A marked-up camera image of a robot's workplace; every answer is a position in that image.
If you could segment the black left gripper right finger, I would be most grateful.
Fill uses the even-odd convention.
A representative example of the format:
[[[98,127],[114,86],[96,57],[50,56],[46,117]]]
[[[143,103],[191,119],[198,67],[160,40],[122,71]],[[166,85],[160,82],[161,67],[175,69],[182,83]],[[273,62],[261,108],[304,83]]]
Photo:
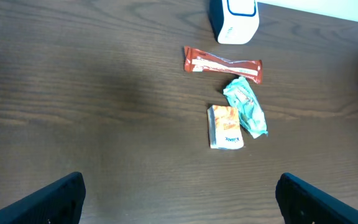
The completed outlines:
[[[358,210],[288,172],[277,182],[275,198],[286,224],[358,223]]]

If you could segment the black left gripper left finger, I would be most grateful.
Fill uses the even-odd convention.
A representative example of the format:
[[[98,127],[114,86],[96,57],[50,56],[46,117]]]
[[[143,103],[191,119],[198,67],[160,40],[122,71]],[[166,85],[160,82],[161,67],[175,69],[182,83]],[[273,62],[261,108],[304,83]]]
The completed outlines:
[[[80,172],[72,172],[52,184],[0,209],[0,224],[78,224],[86,188]]]

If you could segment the orange tissue packet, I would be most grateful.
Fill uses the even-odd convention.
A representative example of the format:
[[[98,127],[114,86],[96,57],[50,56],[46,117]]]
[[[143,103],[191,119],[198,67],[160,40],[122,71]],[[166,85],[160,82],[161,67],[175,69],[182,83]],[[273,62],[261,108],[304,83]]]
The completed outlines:
[[[211,149],[236,150],[244,147],[237,108],[212,105],[207,114]]]

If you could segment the teal snack wrapper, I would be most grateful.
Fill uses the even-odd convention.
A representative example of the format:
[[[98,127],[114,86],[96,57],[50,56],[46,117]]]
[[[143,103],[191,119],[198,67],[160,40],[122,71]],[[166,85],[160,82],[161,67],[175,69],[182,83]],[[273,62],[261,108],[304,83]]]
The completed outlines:
[[[223,90],[231,107],[239,111],[241,126],[254,138],[268,135],[265,114],[245,77],[234,79]]]

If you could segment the brown snack bar wrapper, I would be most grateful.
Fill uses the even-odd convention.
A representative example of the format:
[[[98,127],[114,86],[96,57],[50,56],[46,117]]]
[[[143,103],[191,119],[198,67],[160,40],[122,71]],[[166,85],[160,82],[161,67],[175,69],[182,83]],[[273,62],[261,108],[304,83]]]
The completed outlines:
[[[256,84],[262,83],[261,60],[228,60],[189,46],[184,46],[186,72],[223,72],[243,76]]]

